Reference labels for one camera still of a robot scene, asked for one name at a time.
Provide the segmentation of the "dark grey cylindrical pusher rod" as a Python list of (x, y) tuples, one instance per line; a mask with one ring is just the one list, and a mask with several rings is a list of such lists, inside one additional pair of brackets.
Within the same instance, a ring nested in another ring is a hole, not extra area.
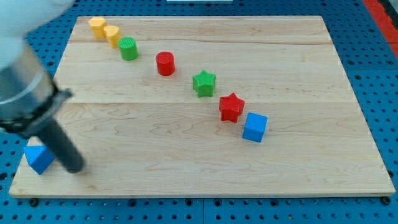
[(83, 156), (54, 118), (48, 119), (36, 136), (69, 173), (84, 168)]

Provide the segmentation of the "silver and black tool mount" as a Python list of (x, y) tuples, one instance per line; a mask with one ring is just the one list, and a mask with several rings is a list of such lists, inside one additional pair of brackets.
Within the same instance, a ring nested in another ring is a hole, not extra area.
[(71, 97), (71, 90), (59, 89), (24, 45), (20, 56), (1, 69), (1, 129), (25, 139), (36, 136)]

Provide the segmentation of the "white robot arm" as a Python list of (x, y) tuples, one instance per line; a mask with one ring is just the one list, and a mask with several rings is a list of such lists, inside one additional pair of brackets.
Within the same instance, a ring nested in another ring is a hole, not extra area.
[(72, 5), (73, 0), (1, 1), (1, 131), (38, 137), (69, 173), (77, 173), (85, 160), (54, 118), (72, 92), (57, 87), (25, 41)]

